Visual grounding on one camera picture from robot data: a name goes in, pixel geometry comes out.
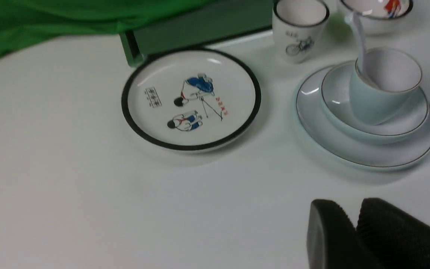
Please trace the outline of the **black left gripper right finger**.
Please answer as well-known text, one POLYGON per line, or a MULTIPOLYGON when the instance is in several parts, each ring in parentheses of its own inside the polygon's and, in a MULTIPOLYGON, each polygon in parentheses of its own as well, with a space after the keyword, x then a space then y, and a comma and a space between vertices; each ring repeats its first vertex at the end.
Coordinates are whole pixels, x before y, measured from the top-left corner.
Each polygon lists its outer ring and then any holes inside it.
POLYGON ((365 198, 356 227, 386 269, 430 269, 430 226, 380 198, 365 198))

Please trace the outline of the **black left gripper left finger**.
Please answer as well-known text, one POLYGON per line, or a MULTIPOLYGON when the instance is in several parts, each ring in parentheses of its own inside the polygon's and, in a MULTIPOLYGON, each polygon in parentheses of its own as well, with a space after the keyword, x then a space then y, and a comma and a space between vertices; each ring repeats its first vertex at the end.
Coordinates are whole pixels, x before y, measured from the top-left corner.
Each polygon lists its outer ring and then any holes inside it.
POLYGON ((306 249, 310 269, 382 269, 348 215, 331 200, 315 199, 309 208, 306 249))

